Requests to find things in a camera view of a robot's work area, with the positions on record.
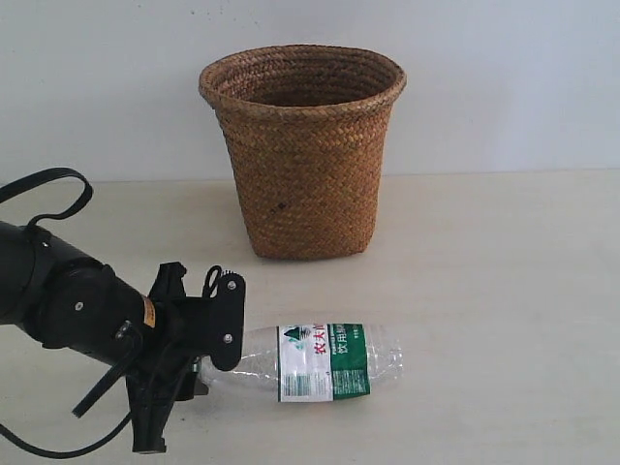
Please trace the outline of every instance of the white table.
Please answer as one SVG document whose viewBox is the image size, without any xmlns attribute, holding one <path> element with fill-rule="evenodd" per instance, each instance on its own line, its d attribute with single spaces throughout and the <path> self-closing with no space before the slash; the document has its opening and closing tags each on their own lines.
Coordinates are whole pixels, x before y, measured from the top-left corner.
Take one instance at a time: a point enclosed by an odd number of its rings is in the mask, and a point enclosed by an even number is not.
<svg viewBox="0 0 620 465">
<path fill-rule="evenodd" d="M 0 219 L 68 202 L 58 184 Z M 620 172 L 384 180 L 368 251 L 320 263 L 252 253 L 230 182 L 96 185 L 57 235 L 148 291 L 181 261 L 188 293 L 222 264 L 248 282 L 248 329 L 286 323 L 395 327 L 406 373 L 354 401 L 282 405 L 212 391 L 179 403 L 166 455 L 131 454 L 127 429 L 73 463 L 620 463 Z M 0 419 L 31 442 L 74 449 L 125 414 L 119 384 L 83 419 L 71 409 L 107 369 L 0 327 Z M 0 440 L 1 464 L 47 463 Z"/>
</svg>

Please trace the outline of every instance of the basket rim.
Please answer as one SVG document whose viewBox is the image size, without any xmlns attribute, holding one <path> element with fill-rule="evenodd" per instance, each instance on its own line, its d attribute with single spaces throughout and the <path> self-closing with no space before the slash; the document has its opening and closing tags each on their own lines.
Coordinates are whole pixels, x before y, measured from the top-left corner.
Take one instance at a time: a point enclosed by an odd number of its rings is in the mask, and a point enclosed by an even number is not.
<svg viewBox="0 0 620 465">
<path fill-rule="evenodd" d="M 211 85 L 213 77 L 218 72 L 231 63 L 244 58 L 256 57 L 257 55 L 265 55 L 270 53 L 288 52 L 288 51 L 308 51 L 308 50 L 327 50 L 327 51 L 345 51 L 347 53 L 362 53 L 369 58 L 374 59 L 377 63 L 383 64 L 386 69 L 395 74 L 394 82 L 386 90 L 371 95 L 369 97 L 345 102 L 341 104 L 321 105 L 313 107 L 290 107 L 276 106 L 268 104 L 260 104 L 247 100 L 230 97 Z M 399 66 L 391 58 L 381 54 L 380 52 L 353 46 L 328 46 L 316 44 L 290 44 L 283 46 L 260 46 L 249 48 L 226 55 L 202 69 L 199 77 L 199 92 L 201 96 L 216 110 L 225 110 L 226 112 L 234 111 L 242 113 L 246 116 L 254 116 L 259 118 L 276 118 L 276 119 L 314 119 L 325 118 L 326 114 L 337 114 L 344 117 L 347 114 L 359 114 L 370 110 L 381 109 L 391 106 L 403 92 L 407 85 L 407 75 L 403 68 Z"/>
</svg>

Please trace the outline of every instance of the black strap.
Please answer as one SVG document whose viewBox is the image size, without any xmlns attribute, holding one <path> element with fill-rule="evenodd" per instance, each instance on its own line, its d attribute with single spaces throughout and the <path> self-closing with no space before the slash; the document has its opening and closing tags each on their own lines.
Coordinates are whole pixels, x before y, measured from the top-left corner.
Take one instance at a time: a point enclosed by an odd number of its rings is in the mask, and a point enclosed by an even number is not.
<svg viewBox="0 0 620 465">
<path fill-rule="evenodd" d="M 0 203 L 6 202 L 14 197 L 24 194 L 28 191 L 36 189 L 37 187 L 48 184 L 51 181 L 62 179 L 65 177 L 74 177 L 84 183 L 84 190 L 77 200 L 62 213 L 44 213 L 35 216 L 30 222 L 28 222 L 27 230 L 37 226 L 41 220 L 66 220 L 74 216 L 80 210 L 82 210 L 93 197 L 93 188 L 88 180 L 79 172 L 72 170 L 71 168 L 50 168 L 49 170 L 43 170 L 30 174 L 29 176 L 22 177 L 21 179 L 7 184 L 0 188 Z"/>
</svg>

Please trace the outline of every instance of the clear plastic bottle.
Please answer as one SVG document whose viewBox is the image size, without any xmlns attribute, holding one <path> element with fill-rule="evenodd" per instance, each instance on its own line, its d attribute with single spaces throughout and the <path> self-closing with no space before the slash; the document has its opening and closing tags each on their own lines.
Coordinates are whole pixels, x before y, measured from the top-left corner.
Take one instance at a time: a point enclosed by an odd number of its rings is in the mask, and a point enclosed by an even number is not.
<svg viewBox="0 0 620 465">
<path fill-rule="evenodd" d="M 369 394 L 402 370 L 399 341 L 382 325 L 287 325 L 247 332 L 232 371 L 203 358 L 199 379 L 272 392 L 281 402 L 318 402 Z"/>
</svg>

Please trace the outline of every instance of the wicker basket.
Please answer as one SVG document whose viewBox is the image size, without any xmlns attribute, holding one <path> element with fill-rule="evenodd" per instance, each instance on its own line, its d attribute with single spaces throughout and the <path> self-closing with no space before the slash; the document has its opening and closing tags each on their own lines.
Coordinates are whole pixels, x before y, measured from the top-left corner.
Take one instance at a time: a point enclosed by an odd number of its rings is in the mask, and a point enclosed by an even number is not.
<svg viewBox="0 0 620 465">
<path fill-rule="evenodd" d="M 264 258 L 365 251 L 375 230 L 384 140 L 404 71 L 370 50 L 271 46 L 207 66 L 245 226 Z"/>
</svg>

